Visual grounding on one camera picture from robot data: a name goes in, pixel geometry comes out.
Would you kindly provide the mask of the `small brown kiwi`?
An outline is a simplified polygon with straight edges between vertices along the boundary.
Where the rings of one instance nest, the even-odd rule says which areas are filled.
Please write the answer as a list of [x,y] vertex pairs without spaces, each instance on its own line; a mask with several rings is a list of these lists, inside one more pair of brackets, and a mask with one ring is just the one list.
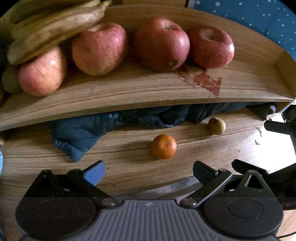
[[208,128],[212,134],[221,135],[226,130],[226,123],[220,118],[213,117],[208,121]]

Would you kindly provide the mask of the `brown kiwi on shelf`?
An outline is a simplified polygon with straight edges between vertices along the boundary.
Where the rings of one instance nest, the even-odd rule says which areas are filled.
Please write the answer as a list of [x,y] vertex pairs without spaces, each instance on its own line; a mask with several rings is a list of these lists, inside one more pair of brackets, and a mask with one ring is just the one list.
[[9,65],[2,75],[2,84],[6,92],[16,94],[22,91],[18,78],[19,68]]

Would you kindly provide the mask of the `stainless steel tray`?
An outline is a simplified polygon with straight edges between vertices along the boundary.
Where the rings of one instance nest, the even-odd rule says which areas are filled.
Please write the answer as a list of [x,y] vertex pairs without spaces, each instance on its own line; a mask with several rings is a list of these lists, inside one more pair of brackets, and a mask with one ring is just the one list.
[[194,177],[185,178],[158,188],[141,192],[125,193],[116,196],[116,199],[175,199],[187,196],[200,189],[203,185]]

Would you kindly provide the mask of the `curved wooden shelf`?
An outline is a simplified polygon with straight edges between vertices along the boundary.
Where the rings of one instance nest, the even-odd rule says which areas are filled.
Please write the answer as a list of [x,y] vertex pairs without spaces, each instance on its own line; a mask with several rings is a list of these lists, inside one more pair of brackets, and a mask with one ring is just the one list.
[[62,86],[50,96],[25,92],[12,95],[1,106],[1,130],[61,118],[123,109],[206,102],[290,102],[295,98],[295,61],[283,48],[258,32],[225,18],[187,8],[156,5],[112,6],[106,22],[128,31],[145,19],[163,16],[183,29],[206,24],[225,30],[235,45],[235,56],[208,75],[221,81],[217,94],[197,85],[201,71],[187,65],[173,72],[154,72],[128,54],[121,65],[104,76],[90,76],[69,68]]

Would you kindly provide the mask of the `leftmost red apple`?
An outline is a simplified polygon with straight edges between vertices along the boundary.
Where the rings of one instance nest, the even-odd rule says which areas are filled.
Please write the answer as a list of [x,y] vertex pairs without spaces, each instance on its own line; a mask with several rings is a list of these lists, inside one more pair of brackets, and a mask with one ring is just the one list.
[[63,50],[56,46],[23,64],[18,73],[22,90],[34,96],[48,96],[62,84],[67,70]]

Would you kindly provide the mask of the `small orange tangerine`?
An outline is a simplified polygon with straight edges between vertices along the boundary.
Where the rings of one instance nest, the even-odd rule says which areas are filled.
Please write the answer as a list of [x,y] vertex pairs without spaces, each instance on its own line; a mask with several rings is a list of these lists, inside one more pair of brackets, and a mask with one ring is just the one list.
[[152,141],[152,154],[161,160],[171,158],[177,150],[177,143],[171,135],[161,134]]

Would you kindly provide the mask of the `red apple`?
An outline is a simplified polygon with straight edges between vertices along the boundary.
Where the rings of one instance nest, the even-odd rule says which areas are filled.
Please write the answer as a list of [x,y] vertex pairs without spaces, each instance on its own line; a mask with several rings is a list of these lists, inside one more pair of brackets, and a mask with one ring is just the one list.
[[105,75],[114,70],[127,53],[125,29],[116,23],[102,23],[80,33],[72,42],[72,59],[83,72]]
[[190,58],[204,69],[228,65],[235,54],[231,37],[224,31],[207,25],[197,25],[188,30]]
[[67,70],[63,50],[56,46],[23,64],[18,73],[22,90],[34,96],[48,96],[62,84]]
[[156,71],[172,71],[187,59],[190,41],[186,32],[166,18],[152,18],[137,27],[134,49],[140,62]]

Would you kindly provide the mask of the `dark blue cloth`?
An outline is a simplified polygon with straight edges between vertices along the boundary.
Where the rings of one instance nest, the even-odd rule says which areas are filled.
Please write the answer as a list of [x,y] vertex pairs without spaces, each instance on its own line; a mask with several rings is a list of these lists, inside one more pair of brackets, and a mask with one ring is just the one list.
[[184,122],[198,124],[217,113],[231,113],[248,108],[266,120],[276,112],[275,102],[221,102],[159,106],[97,113],[54,120],[49,123],[55,147],[73,162],[78,162],[105,134],[127,126],[141,129],[172,128]]

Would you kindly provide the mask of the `blue polka dot fabric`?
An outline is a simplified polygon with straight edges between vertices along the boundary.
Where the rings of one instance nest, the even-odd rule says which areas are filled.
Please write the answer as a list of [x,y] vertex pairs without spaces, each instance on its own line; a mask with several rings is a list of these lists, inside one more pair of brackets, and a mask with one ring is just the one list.
[[200,0],[188,8],[218,15],[266,36],[295,59],[295,1]]

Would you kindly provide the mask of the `rightmost red apple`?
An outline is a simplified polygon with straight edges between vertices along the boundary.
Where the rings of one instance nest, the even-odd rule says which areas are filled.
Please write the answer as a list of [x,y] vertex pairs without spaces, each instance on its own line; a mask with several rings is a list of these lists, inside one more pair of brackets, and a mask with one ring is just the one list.
[[207,25],[197,25],[188,30],[190,58],[204,69],[228,65],[235,54],[231,37],[224,31]]

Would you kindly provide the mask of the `bunch of ripe bananas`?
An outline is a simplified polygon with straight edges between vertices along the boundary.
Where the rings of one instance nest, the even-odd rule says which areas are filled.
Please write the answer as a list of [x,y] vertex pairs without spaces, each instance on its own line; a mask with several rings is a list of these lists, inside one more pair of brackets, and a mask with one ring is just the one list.
[[104,12],[111,3],[112,1],[102,1],[92,7],[76,6],[51,19],[45,19],[9,46],[8,62],[11,65],[24,63],[92,27],[104,17]]

